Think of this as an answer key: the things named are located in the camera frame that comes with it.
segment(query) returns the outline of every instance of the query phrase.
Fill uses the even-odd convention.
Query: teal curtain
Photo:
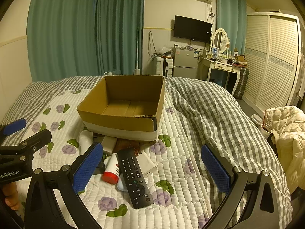
[[[246,0],[217,0],[217,28],[223,28],[230,38],[230,51],[236,47],[244,54],[247,29]]]
[[[133,74],[137,36],[142,69],[143,8],[144,0],[97,0],[96,48],[101,72]]]
[[[102,74],[95,7],[96,0],[31,0],[27,42],[33,81]]]

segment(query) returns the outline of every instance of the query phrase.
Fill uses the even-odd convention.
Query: television
[[[212,24],[183,16],[175,16],[173,36],[210,43]]]

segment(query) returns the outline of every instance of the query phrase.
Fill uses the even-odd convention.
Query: red bottle cap
[[[106,171],[102,176],[102,180],[107,183],[116,184],[119,180],[119,177],[112,172]]]

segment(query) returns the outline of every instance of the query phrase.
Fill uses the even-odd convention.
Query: gray checkered blanket
[[[29,125],[54,96],[65,90],[91,89],[100,79],[101,77],[86,76],[50,83],[31,83],[2,122],[8,124],[25,118],[28,126],[8,137],[4,144],[17,145]],[[279,205],[280,228],[285,228],[292,218],[292,207],[284,171],[271,147],[233,96],[216,84],[179,77],[166,78],[166,90],[192,146],[212,211],[217,209],[225,194],[218,191],[201,160],[200,148],[205,143],[216,148],[233,166],[239,165],[245,171],[254,173],[260,173],[263,169],[270,172]],[[237,222],[247,195],[245,192],[230,225]]]

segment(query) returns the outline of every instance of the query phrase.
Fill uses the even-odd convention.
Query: louvered wardrobe door
[[[270,50],[266,74],[256,105],[263,111],[287,103],[298,59],[295,19],[270,16]]]
[[[248,60],[249,77],[244,96],[254,103],[259,92],[268,48],[268,17],[247,16],[245,55]]]

